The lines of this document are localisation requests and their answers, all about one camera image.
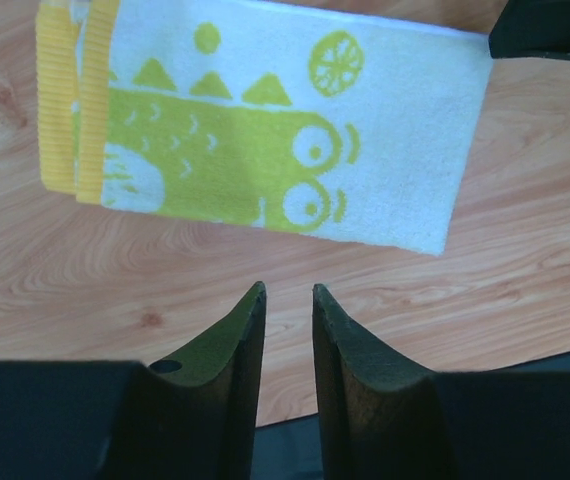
yellow towel edge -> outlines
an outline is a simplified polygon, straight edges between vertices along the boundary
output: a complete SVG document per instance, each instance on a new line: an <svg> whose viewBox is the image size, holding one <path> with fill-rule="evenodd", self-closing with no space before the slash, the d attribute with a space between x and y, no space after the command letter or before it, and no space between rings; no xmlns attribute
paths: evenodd
<svg viewBox="0 0 570 480"><path fill-rule="evenodd" d="M94 0L87 20L76 191L76 200L82 203L101 204L109 116L109 53L119 4L120 0Z"/></svg>
<svg viewBox="0 0 570 480"><path fill-rule="evenodd" d="M76 57L69 9L60 1L39 6L36 77L41 181L48 190L74 194L72 103Z"/></svg>

wood surface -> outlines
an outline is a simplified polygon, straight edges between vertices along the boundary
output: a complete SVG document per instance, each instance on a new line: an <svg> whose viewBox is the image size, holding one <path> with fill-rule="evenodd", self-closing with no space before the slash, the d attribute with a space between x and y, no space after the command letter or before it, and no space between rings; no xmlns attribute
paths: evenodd
<svg viewBox="0 0 570 480"><path fill-rule="evenodd" d="M269 297L259 424L316 410L315 282L433 369L570 350L570 63L496 63L447 250L434 258L112 212L45 191L37 3L0 0L0 358L152 362L218 320L256 280ZM480 32L504 3L315 2Z"/></svg>

green triangle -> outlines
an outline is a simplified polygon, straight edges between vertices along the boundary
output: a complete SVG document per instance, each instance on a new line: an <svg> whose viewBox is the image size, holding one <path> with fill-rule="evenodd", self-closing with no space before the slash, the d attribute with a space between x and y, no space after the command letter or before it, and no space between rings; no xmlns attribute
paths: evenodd
<svg viewBox="0 0 570 480"><path fill-rule="evenodd" d="M170 76L155 58L150 58L141 68L138 75L134 77L134 85L162 88L163 90L177 90Z"/></svg>
<svg viewBox="0 0 570 480"><path fill-rule="evenodd" d="M261 77L243 94L243 101L254 105L284 105L289 107L292 101L285 92L281 81L273 73Z"/></svg>
<svg viewBox="0 0 570 480"><path fill-rule="evenodd" d="M231 100L232 94L216 72L209 72L201 78L189 91L192 95L199 97L218 97Z"/></svg>

green dot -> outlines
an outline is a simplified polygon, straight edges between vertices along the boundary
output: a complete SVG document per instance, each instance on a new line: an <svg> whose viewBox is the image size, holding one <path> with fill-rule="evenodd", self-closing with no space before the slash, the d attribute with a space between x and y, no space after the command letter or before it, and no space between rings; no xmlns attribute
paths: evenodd
<svg viewBox="0 0 570 480"><path fill-rule="evenodd" d="M196 48L205 55L210 55L221 44L221 34L213 23L201 23L194 34Z"/></svg>
<svg viewBox="0 0 570 480"><path fill-rule="evenodd" d="M305 207L305 213L307 213L310 217L313 217L318 212L318 207L315 203L308 203Z"/></svg>
<svg viewBox="0 0 570 480"><path fill-rule="evenodd" d="M316 146L316 147L312 147L309 150L309 155L310 157L312 157L314 160L318 160L319 158L321 158L321 154L323 152L321 151L321 147Z"/></svg>

cloth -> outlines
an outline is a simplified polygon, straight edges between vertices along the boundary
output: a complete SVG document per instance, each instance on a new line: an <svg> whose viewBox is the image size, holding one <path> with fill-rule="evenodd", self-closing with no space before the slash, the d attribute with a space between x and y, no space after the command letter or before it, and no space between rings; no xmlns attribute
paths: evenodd
<svg viewBox="0 0 570 480"><path fill-rule="evenodd" d="M39 45L54 39L43 12L64 17L43 8ZM50 45L53 65L39 55L41 113L48 68L73 63L72 92L57 97L72 118L40 122L49 188L117 210L443 251L492 69L485 35L258 0L67 11L71 47Z"/></svg>

